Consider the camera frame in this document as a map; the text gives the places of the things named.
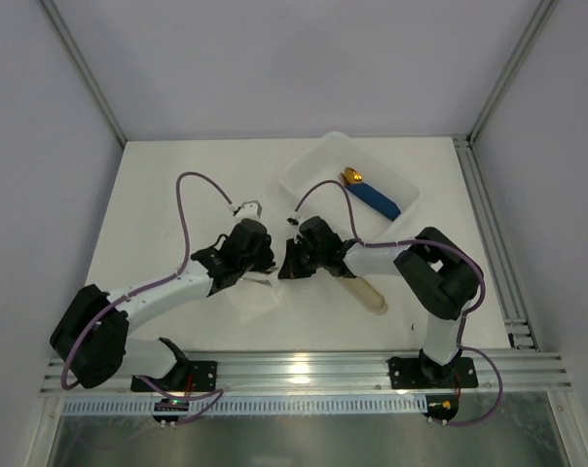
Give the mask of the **white paper napkin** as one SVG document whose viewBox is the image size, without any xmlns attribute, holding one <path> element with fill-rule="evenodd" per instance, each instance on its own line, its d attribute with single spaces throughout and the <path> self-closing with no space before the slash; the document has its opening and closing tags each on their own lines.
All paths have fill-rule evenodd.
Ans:
<svg viewBox="0 0 588 467">
<path fill-rule="evenodd" d="M 243 277 L 227 291 L 227 296 L 241 321 L 250 321 L 274 311 L 280 305 L 274 279 L 246 280 Z"/>
</svg>

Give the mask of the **oval wooden cutlery tray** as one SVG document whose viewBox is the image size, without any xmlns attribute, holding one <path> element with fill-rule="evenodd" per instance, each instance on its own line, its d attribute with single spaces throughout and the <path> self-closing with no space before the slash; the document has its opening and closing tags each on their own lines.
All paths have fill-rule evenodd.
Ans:
<svg viewBox="0 0 588 467">
<path fill-rule="evenodd" d="M 365 278 L 338 278 L 338 282 L 368 311 L 383 315 L 388 306 L 385 297 Z"/>
</svg>

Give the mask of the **silver knife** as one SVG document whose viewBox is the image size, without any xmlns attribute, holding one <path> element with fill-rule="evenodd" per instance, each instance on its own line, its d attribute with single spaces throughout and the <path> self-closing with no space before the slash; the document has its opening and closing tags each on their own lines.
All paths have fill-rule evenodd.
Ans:
<svg viewBox="0 0 588 467">
<path fill-rule="evenodd" d="M 268 281 L 271 277 L 273 277 L 276 273 L 278 273 L 278 269 L 270 268 L 267 270 L 262 271 L 249 271 L 244 275 L 244 279 L 246 280 L 254 280 L 254 281 Z"/>
</svg>

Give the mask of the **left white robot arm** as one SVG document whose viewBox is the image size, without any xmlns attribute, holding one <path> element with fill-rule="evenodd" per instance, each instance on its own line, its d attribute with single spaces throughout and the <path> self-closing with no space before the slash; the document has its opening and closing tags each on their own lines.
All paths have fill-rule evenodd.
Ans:
<svg viewBox="0 0 588 467">
<path fill-rule="evenodd" d="M 238 221 L 223 243 L 186 258 L 171 275 L 139 286 L 106 292 L 81 288 L 50 337 L 62 359 L 60 384 L 98 387 L 114 375 L 130 376 L 139 390 L 179 391 L 193 365 L 171 340 L 136 340 L 132 333 L 149 321 L 190 302 L 234 286 L 248 272 L 275 264 L 272 239 L 253 219 Z"/>
</svg>

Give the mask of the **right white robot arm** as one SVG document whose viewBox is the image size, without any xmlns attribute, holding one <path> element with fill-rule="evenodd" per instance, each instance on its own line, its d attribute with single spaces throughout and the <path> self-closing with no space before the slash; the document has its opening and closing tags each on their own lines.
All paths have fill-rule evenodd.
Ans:
<svg viewBox="0 0 588 467">
<path fill-rule="evenodd" d="M 391 357 L 388 377 L 393 389 L 476 388 L 473 360 L 462 354 L 465 314 L 484 289 L 480 267 L 439 230 L 428 227 L 396 243 L 342 240 L 318 216 L 290 218 L 295 235 L 286 241 L 280 279 L 304 279 L 323 269 L 355 280 L 367 275 L 404 280 L 429 313 L 424 344 L 416 357 Z"/>
</svg>

